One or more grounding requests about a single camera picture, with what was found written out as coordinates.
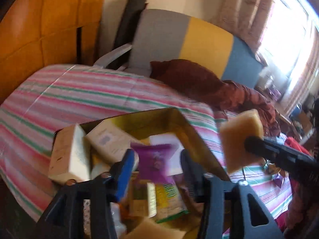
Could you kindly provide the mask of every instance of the striped bedspread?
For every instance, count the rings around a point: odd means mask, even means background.
[[[214,112],[206,104],[146,77],[87,66],[53,65],[30,76],[0,107],[1,176],[18,203],[38,220],[57,190],[47,178],[56,130],[165,107],[178,108],[224,166],[218,130],[235,114]],[[274,217],[287,209],[291,200],[288,179],[280,189],[259,166],[245,167],[231,178],[245,178]]]

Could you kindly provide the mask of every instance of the yellow sponge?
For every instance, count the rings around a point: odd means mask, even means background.
[[[220,139],[228,173],[238,171],[262,159],[247,152],[244,141],[248,136],[263,138],[263,135],[263,125],[255,109],[240,113],[221,125]]]
[[[182,239],[186,232],[176,229],[169,229],[155,223],[152,219],[145,218],[143,221],[124,239]]]

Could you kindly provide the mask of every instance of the white box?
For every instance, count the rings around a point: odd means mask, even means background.
[[[78,125],[60,130],[54,141],[48,177],[64,185],[69,179],[77,182],[90,179],[90,144]]]
[[[122,129],[115,126],[109,120],[103,120],[91,132],[86,135],[91,145],[98,154],[108,163],[114,164],[122,160],[126,150],[131,148],[131,142],[141,142]],[[134,167],[138,165],[138,154],[134,154]]]

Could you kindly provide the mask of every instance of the purple package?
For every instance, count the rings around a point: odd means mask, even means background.
[[[138,170],[141,180],[151,180],[154,183],[172,183],[172,177],[167,176],[167,162],[177,150],[176,145],[161,144],[146,146],[131,143],[131,148],[138,154]]]
[[[273,178],[273,181],[279,188],[281,188],[284,182],[284,178],[279,173],[277,173],[275,177]]]

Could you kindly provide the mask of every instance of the red cloth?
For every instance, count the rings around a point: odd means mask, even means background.
[[[293,149],[298,150],[299,152],[302,152],[308,156],[313,157],[307,149],[305,149],[303,146],[301,146],[294,138],[288,137],[285,141],[285,146],[291,147]]]
[[[153,61],[151,67],[151,78],[213,109],[232,112],[256,109],[264,135],[274,137],[280,134],[274,106],[254,89],[230,80],[221,81],[213,72],[189,60]]]
[[[277,223],[279,229],[280,229],[282,232],[284,232],[285,229],[286,229],[285,220],[286,220],[287,213],[288,213],[288,212],[285,211],[285,212],[281,213],[280,216],[275,219],[275,221],[276,221],[276,223]]]

